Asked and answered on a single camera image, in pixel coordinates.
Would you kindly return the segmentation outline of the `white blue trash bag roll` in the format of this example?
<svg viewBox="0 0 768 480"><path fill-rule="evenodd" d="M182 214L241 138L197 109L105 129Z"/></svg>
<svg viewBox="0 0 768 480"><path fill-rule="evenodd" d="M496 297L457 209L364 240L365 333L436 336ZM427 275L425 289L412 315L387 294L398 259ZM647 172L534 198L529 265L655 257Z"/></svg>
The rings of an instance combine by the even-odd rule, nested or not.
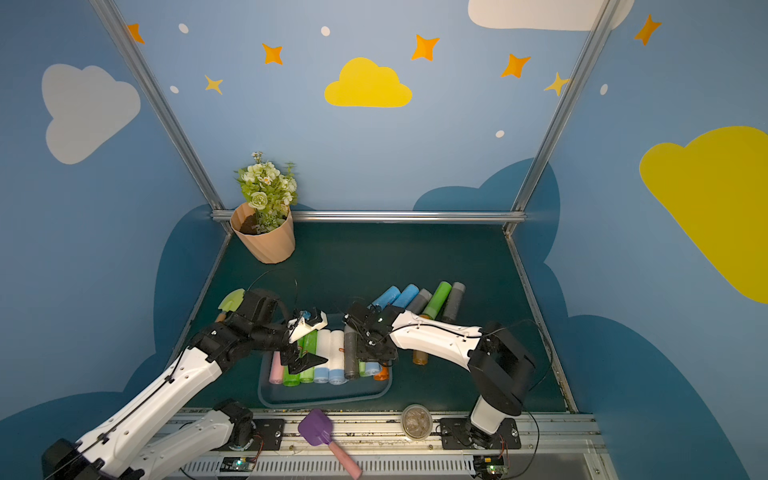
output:
<svg viewBox="0 0 768 480"><path fill-rule="evenodd" d="M317 332L315 354L323 358L323 362L314 368L314 382L325 384L329 382L329 359L331 355L331 332L323 329Z"/></svg>

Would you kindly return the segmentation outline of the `white roll red label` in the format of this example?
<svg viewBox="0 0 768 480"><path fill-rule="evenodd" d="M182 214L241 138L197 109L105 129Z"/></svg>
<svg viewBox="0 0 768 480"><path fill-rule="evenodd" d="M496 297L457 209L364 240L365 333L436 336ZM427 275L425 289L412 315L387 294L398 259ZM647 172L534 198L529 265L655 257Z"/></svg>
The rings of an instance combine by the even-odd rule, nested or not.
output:
<svg viewBox="0 0 768 480"><path fill-rule="evenodd" d="M334 386L343 385L347 382L345 374L345 333L343 330L333 330L330 332L329 344L329 383Z"/></svg>

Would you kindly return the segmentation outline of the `pink trash bag roll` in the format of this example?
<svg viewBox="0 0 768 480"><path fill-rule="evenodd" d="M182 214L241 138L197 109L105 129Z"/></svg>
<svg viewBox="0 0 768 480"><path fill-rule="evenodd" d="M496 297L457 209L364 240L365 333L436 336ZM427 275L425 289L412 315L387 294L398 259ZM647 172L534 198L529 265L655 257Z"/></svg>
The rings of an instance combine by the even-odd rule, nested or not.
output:
<svg viewBox="0 0 768 480"><path fill-rule="evenodd" d="M281 385L284 379L284 367L281 362L281 354L274 352L272 355L269 383L272 385Z"/></svg>

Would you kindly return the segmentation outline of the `dark grey trash bag roll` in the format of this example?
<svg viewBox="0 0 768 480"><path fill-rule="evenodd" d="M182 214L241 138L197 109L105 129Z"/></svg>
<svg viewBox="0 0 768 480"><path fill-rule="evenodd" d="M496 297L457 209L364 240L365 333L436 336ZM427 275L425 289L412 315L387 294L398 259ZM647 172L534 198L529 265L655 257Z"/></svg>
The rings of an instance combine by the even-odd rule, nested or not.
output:
<svg viewBox="0 0 768 480"><path fill-rule="evenodd" d="M360 377L357 358L358 333L350 326L344 327L344 377L351 381Z"/></svg>

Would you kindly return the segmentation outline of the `white roll blue end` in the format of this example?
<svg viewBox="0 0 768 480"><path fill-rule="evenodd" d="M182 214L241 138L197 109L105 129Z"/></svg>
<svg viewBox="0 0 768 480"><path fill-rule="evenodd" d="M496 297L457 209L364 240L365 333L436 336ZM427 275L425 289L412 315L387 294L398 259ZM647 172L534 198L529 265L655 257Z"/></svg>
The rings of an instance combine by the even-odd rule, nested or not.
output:
<svg viewBox="0 0 768 480"><path fill-rule="evenodd" d="M363 373L366 377L376 376L381 372L382 366L378 362L365 362Z"/></svg>

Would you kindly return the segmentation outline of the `orange trash bag roll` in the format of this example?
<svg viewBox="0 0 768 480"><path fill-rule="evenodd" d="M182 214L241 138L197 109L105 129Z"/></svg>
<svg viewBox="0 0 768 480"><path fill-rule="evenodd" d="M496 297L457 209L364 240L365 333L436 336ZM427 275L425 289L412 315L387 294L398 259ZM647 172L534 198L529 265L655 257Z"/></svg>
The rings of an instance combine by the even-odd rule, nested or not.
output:
<svg viewBox="0 0 768 480"><path fill-rule="evenodd" d="M374 375L374 379L376 381L387 381L389 377L390 377L389 368L386 366L382 366L380 368L380 371Z"/></svg>
<svg viewBox="0 0 768 480"><path fill-rule="evenodd" d="M412 354L412 361L415 365L425 366L428 364L429 355L426 352L414 350Z"/></svg>

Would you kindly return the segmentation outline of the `green trash bag roll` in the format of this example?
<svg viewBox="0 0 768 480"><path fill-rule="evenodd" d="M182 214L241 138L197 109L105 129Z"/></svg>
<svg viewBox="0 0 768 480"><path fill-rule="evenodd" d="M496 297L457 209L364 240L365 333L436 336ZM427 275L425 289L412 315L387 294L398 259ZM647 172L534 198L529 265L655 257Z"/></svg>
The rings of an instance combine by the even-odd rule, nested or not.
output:
<svg viewBox="0 0 768 480"><path fill-rule="evenodd" d="M301 384L299 374L291 374L288 367L283 368L282 384L286 387L296 387Z"/></svg>

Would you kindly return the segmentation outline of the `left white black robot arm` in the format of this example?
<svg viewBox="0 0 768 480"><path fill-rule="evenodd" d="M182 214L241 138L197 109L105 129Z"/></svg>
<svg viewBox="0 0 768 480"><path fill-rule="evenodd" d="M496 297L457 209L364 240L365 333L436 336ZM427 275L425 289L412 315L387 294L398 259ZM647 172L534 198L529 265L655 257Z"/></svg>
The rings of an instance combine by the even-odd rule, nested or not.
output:
<svg viewBox="0 0 768 480"><path fill-rule="evenodd" d="M303 354L298 343L328 324L324 312L287 309L273 292L245 290L234 307L202 328L150 385L79 440L56 441L42 455L46 479L156 479L196 456L228 443L247 443L252 415L244 406L224 403L202 420L161 441L157 432L197 393L252 352L277 352L290 373L324 363Z"/></svg>

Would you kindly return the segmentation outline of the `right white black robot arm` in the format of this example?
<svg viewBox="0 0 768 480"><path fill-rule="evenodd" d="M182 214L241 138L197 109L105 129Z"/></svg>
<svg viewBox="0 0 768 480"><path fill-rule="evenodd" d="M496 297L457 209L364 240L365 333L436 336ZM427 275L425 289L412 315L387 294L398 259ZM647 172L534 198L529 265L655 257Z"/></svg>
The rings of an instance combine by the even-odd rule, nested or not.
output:
<svg viewBox="0 0 768 480"><path fill-rule="evenodd" d="M344 321L358 334L358 356L364 361L388 363L399 351L412 350L467 370L479 393L468 419L469 435L491 437L504 420L522 413L536 361L499 323L459 326L393 305L377 310L358 302L349 307Z"/></svg>

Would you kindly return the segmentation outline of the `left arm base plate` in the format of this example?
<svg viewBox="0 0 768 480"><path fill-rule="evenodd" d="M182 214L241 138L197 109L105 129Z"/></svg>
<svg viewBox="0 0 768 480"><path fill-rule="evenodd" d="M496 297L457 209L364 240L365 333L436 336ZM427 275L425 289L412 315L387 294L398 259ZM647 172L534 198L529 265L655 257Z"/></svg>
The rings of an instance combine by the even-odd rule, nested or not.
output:
<svg viewBox="0 0 768 480"><path fill-rule="evenodd" d="M281 418L250 420L238 434L242 451L278 451L282 445L286 422Z"/></svg>

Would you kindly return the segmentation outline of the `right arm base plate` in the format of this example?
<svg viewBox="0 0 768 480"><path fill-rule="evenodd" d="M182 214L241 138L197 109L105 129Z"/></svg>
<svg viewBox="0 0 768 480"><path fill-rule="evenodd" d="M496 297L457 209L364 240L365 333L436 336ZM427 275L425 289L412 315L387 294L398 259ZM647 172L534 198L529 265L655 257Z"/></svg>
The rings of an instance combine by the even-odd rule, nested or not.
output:
<svg viewBox="0 0 768 480"><path fill-rule="evenodd" d="M473 426L468 418L449 417L438 422L444 450L519 450L520 434L512 418L505 418L494 434Z"/></svg>

